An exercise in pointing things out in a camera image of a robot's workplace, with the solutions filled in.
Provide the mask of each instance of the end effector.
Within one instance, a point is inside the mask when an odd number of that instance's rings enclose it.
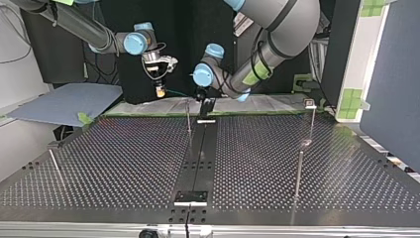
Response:
[[[132,33],[118,33],[115,35],[114,46],[97,49],[92,46],[93,52],[128,53],[132,56],[142,56],[142,66],[145,74],[153,82],[157,97],[166,95],[165,77],[174,71],[178,60],[169,56],[161,56],[160,52],[166,47],[165,43],[158,43],[152,23],[142,23],[134,26]]]
[[[240,86],[238,83],[235,83],[236,87],[234,87],[232,75],[221,67],[224,54],[225,50],[222,46],[209,44],[201,62],[193,72],[194,82],[199,87],[213,87],[243,102],[250,95],[250,86],[247,84]]]

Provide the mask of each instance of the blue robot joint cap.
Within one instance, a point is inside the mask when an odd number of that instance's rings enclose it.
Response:
[[[194,82],[202,87],[208,87],[213,83],[213,70],[205,63],[200,63],[192,74]]]
[[[222,59],[225,56],[225,49],[217,44],[209,44],[206,48],[206,54],[212,57]]]
[[[124,40],[124,49],[133,56],[141,55],[148,49],[148,39],[141,33],[130,33]]]

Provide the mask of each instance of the black cable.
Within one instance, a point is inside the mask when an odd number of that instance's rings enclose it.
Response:
[[[188,214],[186,215],[186,220],[185,220],[185,236],[186,238],[189,238],[189,227],[188,227],[188,222],[189,222],[189,212],[191,210],[191,205],[188,207]]]
[[[107,73],[107,72],[103,71],[101,69],[101,67],[99,66],[99,63],[98,63],[98,54],[95,54],[95,66],[98,69],[98,71],[100,71],[103,75],[110,76],[110,75],[114,74],[115,71],[117,70],[117,60],[115,59],[115,56],[114,56],[114,66],[112,68],[112,71],[109,72],[109,73]]]
[[[112,77],[112,80],[111,80],[111,84],[112,85],[114,85],[114,80],[117,78],[117,75],[118,75],[119,73],[118,73],[118,71],[114,74],[114,76]]]
[[[316,82],[318,82],[319,88],[321,89],[321,92],[322,92],[322,94],[324,95],[325,100],[327,101],[327,103],[328,103],[328,104],[330,104],[330,107],[331,107],[331,109],[333,110],[334,115],[337,115],[337,111],[336,111],[336,109],[333,107],[333,104],[331,103],[331,101],[330,101],[330,100],[328,100],[327,94],[325,93],[324,88],[322,88],[321,80],[319,80],[319,78],[318,78],[318,73],[316,72],[316,69],[315,69],[315,60],[314,60],[314,58],[312,57],[312,52],[311,52],[311,50],[310,50],[310,49],[309,49],[309,58],[310,58],[310,60],[311,60],[311,62],[312,62],[312,69],[313,69],[313,70],[314,70],[314,72],[315,72],[315,73],[314,73],[314,74],[315,74],[315,81],[316,81]]]
[[[114,58],[114,66],[113,66],[113,68],[112,68],[112,71],[110,72],[110,73],[107,73],[107,72],[104,72],[100,67],[99,67],[99,65],[98,65],[98,55],[97,54],[95,54],[95,63],[92,63],[92,62],[90,62],[88,59],[87,59],[87,57],[86,57],[86,51],[85,51],[85,49],[84,49],[84,44],[82,44],[82,51],[83,51],[83,61],[87,64],[87,65],[90,65],[91,67],[92,67],[92,69],[96,72],[96,73],[98,73],[98,77],[96,78],[96,80],[95,80],[95,83],[98,83],[99,82],[99,80],[102,78],[107,84],[113,84],[113,82],[114,82],[114,80],[115,80],[115,78],[117,77],[117,75],[118,75],[118,68],[117,68],[117,61],[116,61],[116,59]],[[104,75],[106,75],[106,76],[111,76],[111,75],[113,75],[113,77],[112,77],[112,80],[111,80],[111,82],[110,81],[108,81],[107,80],[107,78],[104,76]]]
[[[11,60],[6,60],[6,61],[0,61],[0,64],[4,64],[4,63],[10,63],[10,62],[15,62],[15,61],[19,61],[19,60],[23,60],[24,58],[26,58],[30,53],[31,53],[32,47],[29,47],[29,50],[27,51],[27,53],[22,56],[19,57],[17,59],[11,59]]]

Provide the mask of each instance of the cable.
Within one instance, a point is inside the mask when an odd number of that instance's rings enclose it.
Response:
[[[179,96],[190,97],[190,96],[188,96],[187,94],[185,94],[185,93],[183,93],[183,92],[178,92],[178,91],[169,90],[169,89],[167,89],[166,91],[171,92],[171,93],[173,93],[173,94],[177,94],[177,95],[179,95]]]
[[[163,78],[163,77],[165,77],[168,73],[169,73],[169,70],[167,70],[166,69],[166,72],[164,73],[164,74],[162,74],[161,76],[158,76],[158,77],[153,77],[153,76],[151,76],[150,74],[149,74],[149,72],[148,72],[148,70],[146,69],[146,65],[145,65],[145,60],[144,59],[142,59],[142,66],[143,66],[143,70],[145,71],[145,74],[151,79],[151,80],[159,80],[159,79],[161,79],[161,78]]]
[[[318,82],[318,85],[319,85],[319,88],[321,89],[321,92],[322,92],[322,94],[324,95],[324,97],[325,97],[325,100],[327,101],[327,103],[328,104],[330,104],[330,107],[331,107],[331,109],[333,110],[333,112],[334,112],[334,115],[337,115],[337,111],[336,111],[336,109],[333,107],[333,104],[331,103],[331,101],[330,100],[328,100],[328,97],[327,97],[327,94],[325,93],[325,91],[324,91],[324,88],[322,88],[322,84],[321,84],[321,80],[319,79],[319,76],[318,76],[318,73],[317,73],[317,70],[316,70],[316,68],[315,68],[315,60],[314,60],[314,58],[313,58],[313,56],[312,56],[312,51],[311,51],[311,49],[309,49],[309,59],[311,60],[311,62],[312,63],[310,63],[311,64],[311,67],[312,67],[312,69],[314,70],[314,74],[315,74],[315,81],[317,81]]]
[[[7,9],[10,12],[12,12],[15,15],[15,17],[19,20],[19,23],[22,28],[22,34],[18,31],[18,29],[16,29],[15,25],[12,23],[12,21],[9,19],[9,17],[7,16],[6,12],[3,9]],[[13,8],[7,5],[0,6],[0,11],[3,13],[3,17],[6,19],[7,23],[10,25],[11,30],[16,32],[19,38],[30,47],[31,43],[29,42],[28,34],[25,29],[25,23],[22,20],[21,16]]]
[[[21,27],[22,27],[22,31],[23,31],[23,34],[21,34],[17,29],[16,29],[16,27],[15,27],[15,25],[13,25],[13,23],[12,23],[12,21],[7,17],[7,15],[6,15],[6,12],[3,10],[3,8],[5,8],[5,9],[7,9],[7,10],[9,10],[9,11],[11,11],[15,16],[16,16],[16,18],[18,18],[19,19],[19,22],[21,23]],[[9,7],[9,6],[7,6],[7,5],[3,5],[3,6],[0,6],[0,11],[1,11],[1,13],[3,13],[3,15],[2,16],[4,16],[4,18],[7,20],[7,22],[8,22],[8,24],[11,26],[11,28],[12,28],[12,31],[14,31],[17,35],[18,35],[18,37],[25,43],[25,44],[27,44],[28,46],[29,46],[29,49],[28,49],[28,51],[23,55],[23,56],[21,56],[21,57],[19,57],[19,58],[16,58],[16,59],[10,59],[10,60],[5,60],[5,61],[0,61],[0,64],[5,64],[5,63],[11,63],[11,62],[16,62],[16,61],[19,61],[19,60],[23,60],[24,58],[26,58],[30,53],[31,53],[31,51],[32,51],[32,47],[31,47],[31,43],[29,42],[29,39],[28,39],[28,35],[27,35],[27,33],[26,33],[26,30],[25,30],[25,24],[24,24],[24,22],[23,22],[23,20],[21,19],[21,17],[19,16],[19,14],[14,10],[14,9],[12,9],[11,7]]]
[[[0,61],[0,64],[4,64],[4,63],[11,63],[11,62],[15,62],[15,61],[23,60],[24,58],[26,58],[26,57],[27,57],[27,56],[31,53],[31,51],[32,51],[32,47],[30,47],[30,48],[29,48],[29,50],[27,51],[27,53],[26,53],[24,56],[19,57],[19,58],[17,58],[17,59],[11,59],[11,60],[6,60],[6,61]]]

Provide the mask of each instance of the vertical metal post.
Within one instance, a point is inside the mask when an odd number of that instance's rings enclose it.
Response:
[[[49,149],[50,155],[52,156],[52,162],[55,168],[59,171],[58,162],[56,161],[55,155],[53,154],[53,150]]]
[[[296,191],[294,193],[294,199],[299,199],[300,181],[302,178],[302,166],[303,166],[303,150],[299,152],[299,159],[297,162],[297,178],[296,178]]]

